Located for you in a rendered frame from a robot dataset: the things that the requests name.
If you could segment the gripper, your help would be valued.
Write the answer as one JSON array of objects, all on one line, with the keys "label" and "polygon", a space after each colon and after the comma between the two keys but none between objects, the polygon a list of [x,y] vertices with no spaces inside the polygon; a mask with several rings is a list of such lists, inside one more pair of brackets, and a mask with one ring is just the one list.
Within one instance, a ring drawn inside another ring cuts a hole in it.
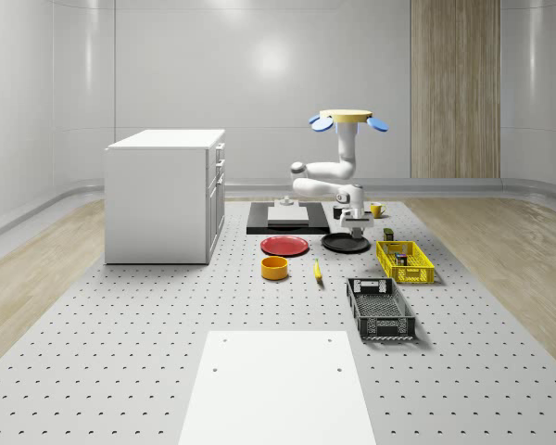
[{"label": "gripper", "polygon": [[363,231],[372,226],[372,213],[363,209],[344,208],[340,216],[340,225],[350,231],[353,238],[363,238]]}]

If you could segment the black plate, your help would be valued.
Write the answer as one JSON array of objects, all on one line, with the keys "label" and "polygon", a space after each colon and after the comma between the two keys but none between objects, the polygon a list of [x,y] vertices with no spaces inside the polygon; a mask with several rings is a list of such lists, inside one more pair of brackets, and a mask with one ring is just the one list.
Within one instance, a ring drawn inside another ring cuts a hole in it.
[{"label": "black plate", "polygon": [[334,252],[354,254],[362,253],[370,248],[369,241],[361,236],[353,237],[350,233],[332,233],[322,238],[322,245]]}]

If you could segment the red plate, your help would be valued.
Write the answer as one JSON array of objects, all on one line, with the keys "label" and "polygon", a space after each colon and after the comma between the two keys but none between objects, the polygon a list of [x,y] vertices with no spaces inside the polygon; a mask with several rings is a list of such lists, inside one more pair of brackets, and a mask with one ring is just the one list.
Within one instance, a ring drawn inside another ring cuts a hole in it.
[{"label": "red plate", "polygon": [[260,248],[271,256],[294,257],[306,253],[309,243],[298,236],[276,235],[263,239]]}]

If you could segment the yellow basket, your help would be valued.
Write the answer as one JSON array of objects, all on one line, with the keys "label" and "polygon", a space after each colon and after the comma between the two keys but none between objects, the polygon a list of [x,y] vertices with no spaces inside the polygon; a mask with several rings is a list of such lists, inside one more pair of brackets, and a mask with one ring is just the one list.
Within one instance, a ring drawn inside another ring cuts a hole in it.
[{"label": "yellow basket", "polygon": [[[397,254],[407,255],[407,264],[398,265]],[[385,274],[398,283],[433,283],[435,267],[413,241],[378,241],[376,256]]]}]

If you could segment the dark grey basket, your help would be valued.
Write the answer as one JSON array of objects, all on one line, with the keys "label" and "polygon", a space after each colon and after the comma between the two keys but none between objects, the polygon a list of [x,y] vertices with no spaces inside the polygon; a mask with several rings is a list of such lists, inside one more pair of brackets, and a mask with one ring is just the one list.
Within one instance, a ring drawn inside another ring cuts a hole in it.
[{"label": "dark grey basket", "polygon": [[348,278],[347,296],[361,337],[415,337],[415,315],[393,279]]}]

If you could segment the yellow bowl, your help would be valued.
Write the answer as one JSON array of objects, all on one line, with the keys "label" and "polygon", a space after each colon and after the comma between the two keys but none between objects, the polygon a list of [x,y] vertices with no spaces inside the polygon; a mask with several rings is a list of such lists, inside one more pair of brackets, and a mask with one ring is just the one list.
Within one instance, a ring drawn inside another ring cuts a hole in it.
[{"label": "yellow bowl", "polygon": [[272,281],[279,281],[288,276],[288,260],[280,256],[266,257],[261,261],[261,276]]}]

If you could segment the black stove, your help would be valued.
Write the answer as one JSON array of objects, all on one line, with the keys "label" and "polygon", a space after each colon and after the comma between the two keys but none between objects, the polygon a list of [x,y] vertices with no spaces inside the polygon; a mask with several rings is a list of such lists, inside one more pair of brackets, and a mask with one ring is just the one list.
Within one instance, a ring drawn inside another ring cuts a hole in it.
[{"label": "black stove", "polygon": [[268,208],[271,202],[252,202],[246,225],[248,235],[326,235],[330,226],[320,202],[302,202],[309,215],[309,224],[269,225]]}]

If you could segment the drone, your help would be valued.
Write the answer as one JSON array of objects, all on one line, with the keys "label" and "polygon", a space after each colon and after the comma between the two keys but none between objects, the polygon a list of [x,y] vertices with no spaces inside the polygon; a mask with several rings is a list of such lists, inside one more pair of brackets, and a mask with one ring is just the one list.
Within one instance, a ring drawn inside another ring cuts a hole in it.
[{"label": "drone", "polygon": [[359,109],[328,109],[322,110],[318,115],[309,119],[311,129],[315,132],[324,132],[335,123],[367,123],[380,132],[387,132],[388,125],[375,118],[368,110]]}]

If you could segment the white board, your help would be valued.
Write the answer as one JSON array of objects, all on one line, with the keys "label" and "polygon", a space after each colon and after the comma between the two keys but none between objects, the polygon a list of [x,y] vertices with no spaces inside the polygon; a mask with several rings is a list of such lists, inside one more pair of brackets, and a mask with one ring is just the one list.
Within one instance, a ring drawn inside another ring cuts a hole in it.
[{"label": "white board", "polygon": [[211,331],[179,445],[375,445],[344,331]]}]

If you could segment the white cabinet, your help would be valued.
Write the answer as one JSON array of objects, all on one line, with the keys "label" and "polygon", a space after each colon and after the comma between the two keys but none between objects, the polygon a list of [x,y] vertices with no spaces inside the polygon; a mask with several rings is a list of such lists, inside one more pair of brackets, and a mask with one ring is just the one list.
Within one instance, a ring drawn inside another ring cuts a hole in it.
[{"label": "white cabinet", "polygon": [[209,263],[224,220],[224,135],[144,130],[105,150],[107,263]]}]

